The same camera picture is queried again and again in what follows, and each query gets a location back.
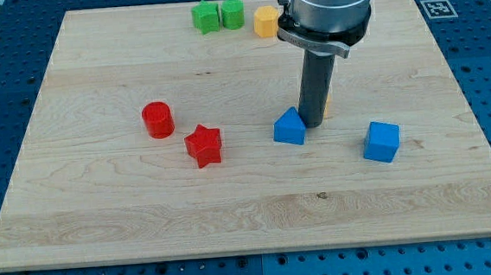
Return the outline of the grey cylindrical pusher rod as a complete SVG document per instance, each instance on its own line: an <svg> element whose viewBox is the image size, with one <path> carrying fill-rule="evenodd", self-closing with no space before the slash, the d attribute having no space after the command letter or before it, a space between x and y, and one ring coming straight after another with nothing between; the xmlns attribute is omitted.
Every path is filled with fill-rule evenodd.
<svg viewBox="0 0 491 275"><path fill-rule="evenodd" d="M324 119L335 57L311 50L303 55L298 114L307 128L314 128Z"/></svg>

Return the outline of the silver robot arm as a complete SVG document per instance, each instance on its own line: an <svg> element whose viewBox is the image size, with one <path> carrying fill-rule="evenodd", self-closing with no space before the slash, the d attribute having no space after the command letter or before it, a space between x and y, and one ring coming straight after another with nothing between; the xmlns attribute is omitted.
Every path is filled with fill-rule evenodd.
<svg viewBox="0 0 491 275"><path fill-rule="evenodd" d="M314 128L324 118L335 58L346 59L367 32L370 0L277 0L277 38L303 49L298 114Z"/></svg>

